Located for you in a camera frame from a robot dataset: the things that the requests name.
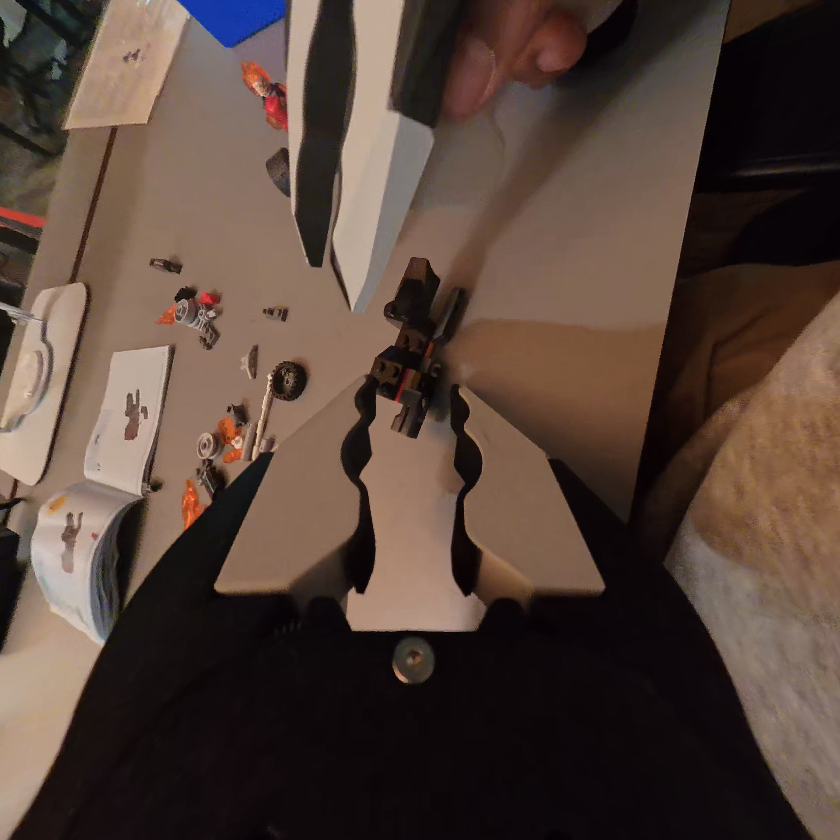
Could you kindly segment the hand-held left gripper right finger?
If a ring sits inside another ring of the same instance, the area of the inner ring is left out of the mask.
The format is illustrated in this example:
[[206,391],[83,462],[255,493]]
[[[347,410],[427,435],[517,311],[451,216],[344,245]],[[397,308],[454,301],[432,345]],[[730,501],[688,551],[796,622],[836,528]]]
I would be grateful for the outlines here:
[[463,595],[593,597],[605,583],[543,450],[463,385],[450,391],[451,569]]

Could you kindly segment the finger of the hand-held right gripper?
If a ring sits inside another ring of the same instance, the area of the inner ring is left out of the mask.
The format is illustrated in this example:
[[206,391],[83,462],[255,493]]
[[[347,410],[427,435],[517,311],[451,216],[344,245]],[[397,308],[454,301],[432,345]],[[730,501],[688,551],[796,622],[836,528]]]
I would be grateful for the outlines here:
[[292,212],[304,256],[321,267],[355,70],[351,1],[289,2],[287,104]]
[[355,313],[375,295],[434,147],[434,129],[398,111],[392,95],[403,22],[412,27],[416,17],[411,2],[353,3],[353,94],[332,257]]

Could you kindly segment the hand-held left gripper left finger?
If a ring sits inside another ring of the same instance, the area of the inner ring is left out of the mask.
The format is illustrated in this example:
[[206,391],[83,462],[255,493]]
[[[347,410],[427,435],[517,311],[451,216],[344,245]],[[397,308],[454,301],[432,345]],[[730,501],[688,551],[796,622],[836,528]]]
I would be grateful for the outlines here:
[[221,595],[363,594],[375,533],[361,473],[375,378],[360,377],[272,454],[214,589]]

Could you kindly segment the black lego motorcycle frame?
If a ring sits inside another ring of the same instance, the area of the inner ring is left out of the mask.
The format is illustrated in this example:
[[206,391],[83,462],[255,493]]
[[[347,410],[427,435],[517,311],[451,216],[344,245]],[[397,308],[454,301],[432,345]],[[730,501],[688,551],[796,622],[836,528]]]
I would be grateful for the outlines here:
[[416,439],[432,405],[442,371],[442,350],[452,340],[467,304],[467,291],[453,287],[437,304],[440,279],[428,259],[409,260],[385,320],[398,328],[391,346],[371,367],[376,393],[400,406],[392,431]]

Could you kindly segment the built lego motorcycle with minifigure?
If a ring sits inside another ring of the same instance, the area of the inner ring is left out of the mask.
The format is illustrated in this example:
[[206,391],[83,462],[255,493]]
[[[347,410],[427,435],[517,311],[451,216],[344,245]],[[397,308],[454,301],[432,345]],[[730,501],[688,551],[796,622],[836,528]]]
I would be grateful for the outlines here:
[[[287,89],[271,79],[270,75],[254,61],[240,63],[246,87],[260,100],[268,125],[274,130],[288,131]],[[291,166],[289,150],[282,147],[269,157],[266,170],[275,187],[286,197],[291,196]]]

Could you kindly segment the pile of loose lego pieces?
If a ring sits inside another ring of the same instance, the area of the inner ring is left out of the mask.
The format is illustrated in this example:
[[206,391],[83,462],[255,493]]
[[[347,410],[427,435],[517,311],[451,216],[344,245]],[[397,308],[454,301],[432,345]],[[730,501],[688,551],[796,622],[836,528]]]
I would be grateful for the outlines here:
[[230,470],[248,465],[258,456],[275,448],[275,438],[257,440],[257,422],[252,421],[244,404],[228,406],[224,417],[208,432],[218,431],[224,440],[224,449],[214,461],[199,459],[194,479],[208,499],[214,501],[228,485]]

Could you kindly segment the black lego tire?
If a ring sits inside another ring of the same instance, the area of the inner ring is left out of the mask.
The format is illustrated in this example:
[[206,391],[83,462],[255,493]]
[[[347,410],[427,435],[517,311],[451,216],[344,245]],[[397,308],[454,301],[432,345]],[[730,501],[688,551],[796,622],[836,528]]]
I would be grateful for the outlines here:
[[296,401],[308,383],[306,368],[294,361],[279,363],[269,376],[270,393],[282,402]]

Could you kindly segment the lego instruction booklet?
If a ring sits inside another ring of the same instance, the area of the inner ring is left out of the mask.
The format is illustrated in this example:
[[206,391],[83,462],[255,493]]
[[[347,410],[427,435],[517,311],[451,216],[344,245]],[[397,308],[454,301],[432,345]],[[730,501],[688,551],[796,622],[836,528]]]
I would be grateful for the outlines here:
[[119,616],[119,531],[151,493],[173,353],[164,345],[112,355],[84,480],[40,506],[29,544],[50,611],[97,645],[106,642]]

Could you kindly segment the person's right hand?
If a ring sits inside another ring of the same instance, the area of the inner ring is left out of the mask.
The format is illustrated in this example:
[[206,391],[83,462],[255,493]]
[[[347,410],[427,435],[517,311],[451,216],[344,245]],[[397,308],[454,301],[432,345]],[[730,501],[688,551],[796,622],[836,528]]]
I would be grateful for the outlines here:
[[583,57],[587,34],[555,2],[470,2],[455,40],[442,112],[463,121],[510,82],[544,88]]

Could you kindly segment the blue plastic bin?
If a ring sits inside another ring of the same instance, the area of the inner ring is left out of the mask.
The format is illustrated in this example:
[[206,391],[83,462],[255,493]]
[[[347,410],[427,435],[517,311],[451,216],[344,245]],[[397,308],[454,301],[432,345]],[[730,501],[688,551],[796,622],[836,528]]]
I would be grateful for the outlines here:
[[226,48],[234,47],[286,16],[288,1],[179,1]]

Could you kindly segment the printed paper sheet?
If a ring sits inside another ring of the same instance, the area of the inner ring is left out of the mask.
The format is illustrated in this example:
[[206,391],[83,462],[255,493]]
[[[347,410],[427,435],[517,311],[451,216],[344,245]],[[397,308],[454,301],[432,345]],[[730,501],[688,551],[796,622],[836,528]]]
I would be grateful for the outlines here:
[[63,130],[147,123],[189,19],[176,1],[107,2]]

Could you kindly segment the white monitor stand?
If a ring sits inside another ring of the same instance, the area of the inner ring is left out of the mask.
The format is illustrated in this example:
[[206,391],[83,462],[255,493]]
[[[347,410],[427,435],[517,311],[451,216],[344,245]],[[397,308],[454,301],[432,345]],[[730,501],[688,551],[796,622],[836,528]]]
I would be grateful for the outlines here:
[[27,487],[47,470],[88,303],[88,287],[74,282],[42,290],[29,310],[1,305],[22,330],[2,407],[1,469]]

